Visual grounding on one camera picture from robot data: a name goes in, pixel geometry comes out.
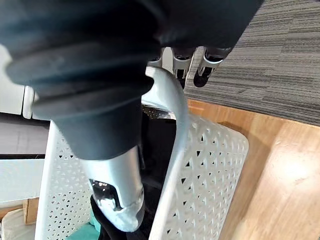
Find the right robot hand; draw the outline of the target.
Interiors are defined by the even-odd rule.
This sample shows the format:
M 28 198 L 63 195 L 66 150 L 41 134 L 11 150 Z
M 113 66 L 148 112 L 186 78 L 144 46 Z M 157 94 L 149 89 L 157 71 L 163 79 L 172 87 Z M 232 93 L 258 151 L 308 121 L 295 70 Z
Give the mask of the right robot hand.
M 13 83 L 38 95 L 33 112 L 54 121 L 84 160 L 97 219 L 123 232 L 144 218 L 140 177 L 147 64 L 164 47 L 224 58 L 260 0 L 3 0 L 0 43 Z

